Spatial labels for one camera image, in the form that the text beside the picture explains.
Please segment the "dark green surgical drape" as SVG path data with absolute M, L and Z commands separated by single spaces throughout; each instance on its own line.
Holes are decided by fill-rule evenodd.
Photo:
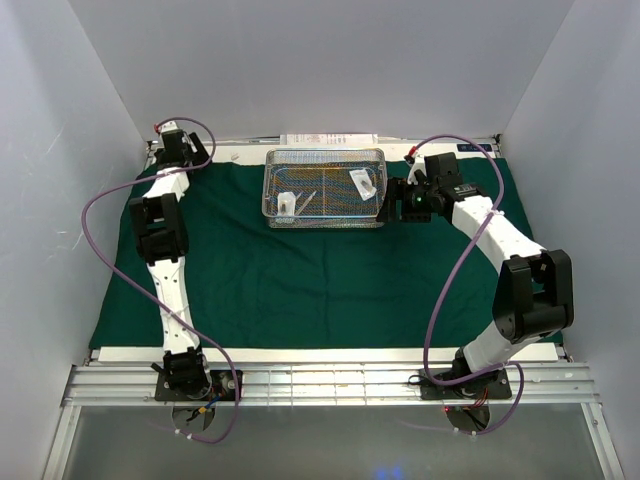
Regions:
M 226 348 L 459 347 L 489 324 L 497 274 L 445 219 L 284 230 L 262 214 L 264 170 L 193 175 L 180 203 L 195 327 Z

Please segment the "metal wire mesh tray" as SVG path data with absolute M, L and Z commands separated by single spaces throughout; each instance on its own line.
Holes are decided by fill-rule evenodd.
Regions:
M 377 188 L 368 201 L 361 199 L 349 175 L 355 169 L 366 169 Z M 386 184 L 386 161 L 379 148 L 275 149 L 266 155 L 262 214 L 274 229 L 376 228 Z M 278 216 L 277 196 L 287 191 L 297 196 L 296 210 L 311 192 L 317 194 L 300 216 Z

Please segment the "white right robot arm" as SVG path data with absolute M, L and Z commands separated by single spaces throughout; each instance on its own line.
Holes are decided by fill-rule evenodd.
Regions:
M 440 216 L 469 238 L 463 253 L 479 249 L 498 275 L 489 325 L 457 351 L 449 370 L 425 374 L 434 386 L 474 397 L 524 347 L 573 324 L 572 262 L 565 251 L 531 240 L 498 200 L 465 182 L 454 154 L 405 159 L 410 173 L 388 179 L 377 221 L 428 223 Z

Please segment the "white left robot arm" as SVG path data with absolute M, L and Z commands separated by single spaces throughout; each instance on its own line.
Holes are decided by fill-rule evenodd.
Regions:
M 189 399 L 209 394 L 212 376 L 198 335 L 191 331 L 185 281 L 189 240 L 180 200 L 189 186 L 188 167 L 201 165 L 208 154 L 194 132 L 175 120 L 156 127 L 162 141 L 156 152 L 158 177 L 140 197 L 129 201 L 136 251 L 145 261 L 159 307 L 163 331 L 163 360 L 154 369 L 166 387 Z

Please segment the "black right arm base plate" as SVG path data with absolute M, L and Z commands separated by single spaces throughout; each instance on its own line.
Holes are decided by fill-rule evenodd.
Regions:
M 504 370 L 485 374 L 467 383 L 452 386 L 433 384 L 420 369 L 408 379 L 408 385 L 418 387 L 422 400 L 508 400 L 512 390 Z

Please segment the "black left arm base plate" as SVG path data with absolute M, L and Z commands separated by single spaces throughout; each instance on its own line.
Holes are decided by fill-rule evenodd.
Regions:
M 205 380 L 180 382 L 174 387 L 162 376 L 158 376 L 154 399 L 159 402 L 204 402 L 217 397 L 219 401 L 234 402 L 236 393 L 242 395 L 244 372 L 210 370 Z

